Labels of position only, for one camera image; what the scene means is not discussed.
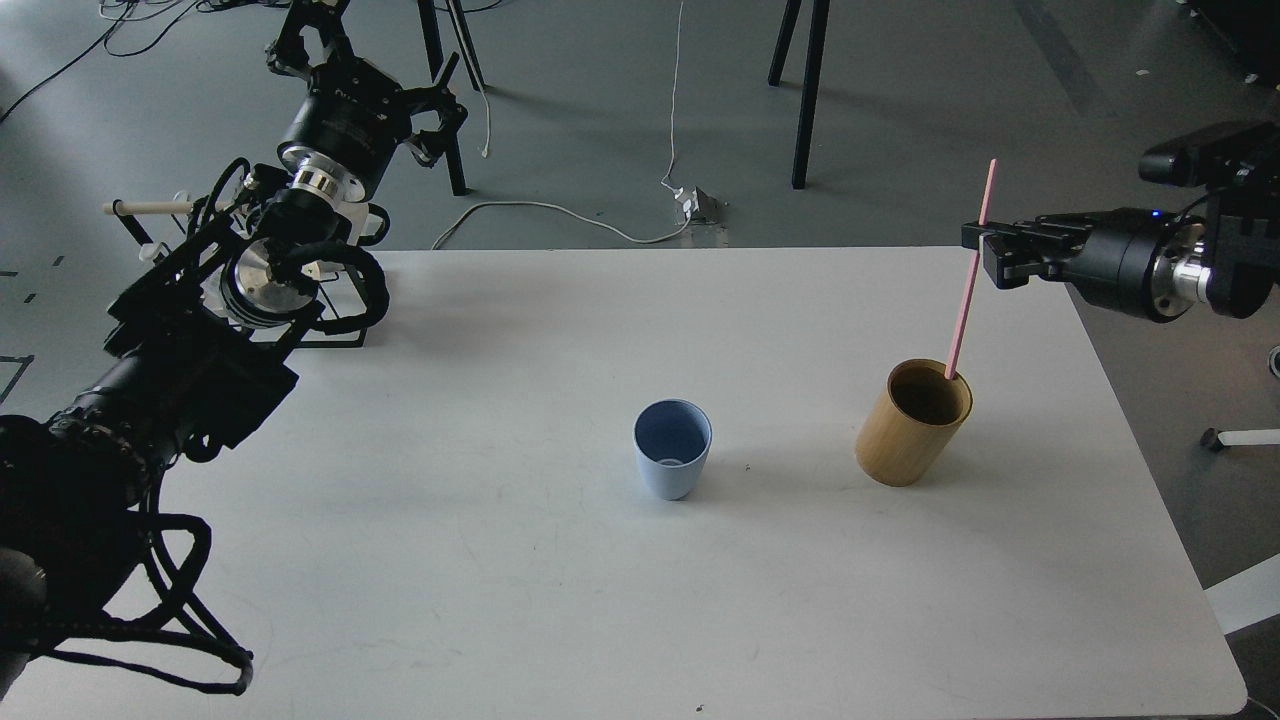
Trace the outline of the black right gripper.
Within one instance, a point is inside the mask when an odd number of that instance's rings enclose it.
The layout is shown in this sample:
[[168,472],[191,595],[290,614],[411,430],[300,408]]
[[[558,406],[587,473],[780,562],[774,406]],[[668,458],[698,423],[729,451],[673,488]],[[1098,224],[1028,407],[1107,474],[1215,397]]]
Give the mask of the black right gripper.
[[[1199,260],[1201,219],[1176,213],[1119,208],[1042,215],[1012,224],[970,222],[963,225],[963,247],[984,245],[982,263],[997,290],[1015,290],[1032,278],[1070,284],[1096,307],[1169,323],[1198,301],[1184,290],[1179,269]],[[1034,252],[1044,251],[1043,258]]]

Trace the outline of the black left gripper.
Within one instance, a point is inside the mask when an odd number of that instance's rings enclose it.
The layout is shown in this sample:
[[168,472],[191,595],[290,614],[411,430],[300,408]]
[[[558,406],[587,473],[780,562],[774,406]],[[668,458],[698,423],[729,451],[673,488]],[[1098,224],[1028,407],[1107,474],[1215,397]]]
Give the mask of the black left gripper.
[[[344,201],[369,201],[402,142],[420,167],[434,167],[457,149],[468,118],[451,90],[458,63],[460,54],[452,53],[429,86],[403,90],[366,60],[315,67],[276,155],[291,172],[319,161],[338,178]],[[411,132],[408,111],[436,111],[438,126]]]

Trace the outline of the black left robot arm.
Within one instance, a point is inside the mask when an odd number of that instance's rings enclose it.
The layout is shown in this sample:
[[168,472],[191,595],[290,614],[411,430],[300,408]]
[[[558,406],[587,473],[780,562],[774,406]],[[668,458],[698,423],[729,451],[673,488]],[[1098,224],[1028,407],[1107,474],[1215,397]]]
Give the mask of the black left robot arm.
[[133,673],[207,694],[242,694],[253,655],[195,587],[212,533],[161,512],[166,471],[214,460],[256,432],[296,387],[289,355],[311,332],[360,333],[388,313],[372,240],[349,240],[344,204],[366,202],[399,146],[431,167],[467,111],[451,92],[458,56],[403,88],[348,50],[274,64],[308,94],[279,167],[234,160],[186,238],[110,306],[114,365],[46,421],[3,418],[3,689],[35,659],[124,667],[68,641],[192,650],[236,670],[196,682]]

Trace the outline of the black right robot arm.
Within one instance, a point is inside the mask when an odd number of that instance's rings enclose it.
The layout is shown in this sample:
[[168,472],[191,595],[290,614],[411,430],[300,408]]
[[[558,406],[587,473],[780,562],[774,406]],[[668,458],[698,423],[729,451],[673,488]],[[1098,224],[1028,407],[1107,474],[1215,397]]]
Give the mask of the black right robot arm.
[[1038,278],[1070,284],[1096,307],[1169,323],[1197,304],[1222,316],[1257,313],[1277,286],[1279,129],[1229,120],[1147,149],[1139,177],[1201,190],[1189,208],[1117,208],[970,222],[961,245],[978,252],[998,290]]

